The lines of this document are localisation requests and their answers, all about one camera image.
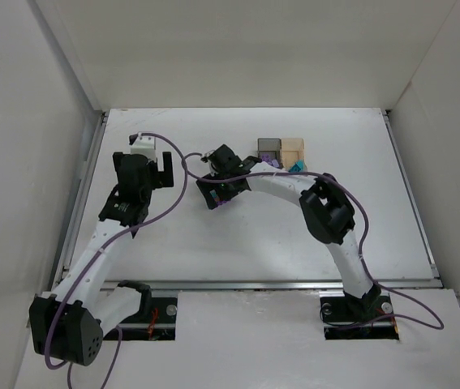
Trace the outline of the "teal purple lego stack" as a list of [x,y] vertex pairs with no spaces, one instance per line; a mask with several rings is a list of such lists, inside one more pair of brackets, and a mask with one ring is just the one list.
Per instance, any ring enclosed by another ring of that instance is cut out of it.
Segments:
[[222,199],[215,191],[211,191],[210,195],[211,195],[212,200],[213,200],[212,209],[215,209],[217,207],[220,207],[221,205],[224,205],[224,204],[228,203],[227,200]]

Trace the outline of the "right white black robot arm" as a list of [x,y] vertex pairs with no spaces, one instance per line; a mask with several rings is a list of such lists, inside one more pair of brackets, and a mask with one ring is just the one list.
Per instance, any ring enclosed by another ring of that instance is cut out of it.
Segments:
[[380,286],[366,268],[363,244],[369,221],[365,216],[361,238],[355,236],[359,202],[328,173],[288,172],[249,156],[241,159],[226,145],[201,160],[210,173],[196,185],[210,210],[228,203],[246,190],[265,193],[300,207],[308,232],[324,244],[342,278],[345,297],[363,309],[380,296]]

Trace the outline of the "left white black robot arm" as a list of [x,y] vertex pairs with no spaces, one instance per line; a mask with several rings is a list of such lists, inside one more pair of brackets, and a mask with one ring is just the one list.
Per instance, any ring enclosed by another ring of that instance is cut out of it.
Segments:
[[104,300],[97,298],[111,269],[148,216],[153,191],[174,184],[170,152],[159,165],[145,154],[113,154],[117,184],[102,208],[80,258],[52,290],[29,307],[32,342],[50,369],[54,360],[90,365],[103,339],[123,320],[145,316],[152,291],[139,281],[123,280]]

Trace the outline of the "purple arch lego piece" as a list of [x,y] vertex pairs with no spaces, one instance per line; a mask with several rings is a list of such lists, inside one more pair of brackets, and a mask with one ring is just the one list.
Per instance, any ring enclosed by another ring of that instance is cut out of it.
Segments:
[[277,157],[276,157],[276,153],[275,152],[260,152],[259,153],[259,158],[269,164],[269,165],[272,165],[271,162],[273,160],[277,160]]

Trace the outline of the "teal lego with purple arch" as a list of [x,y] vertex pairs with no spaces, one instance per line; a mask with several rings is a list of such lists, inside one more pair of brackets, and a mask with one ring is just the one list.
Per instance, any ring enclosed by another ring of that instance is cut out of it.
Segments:
[[305,165],[303,160],[297,160],[290,168],[289,172],[290,173],[298,173],[298,172],[303,172],[305,170]]

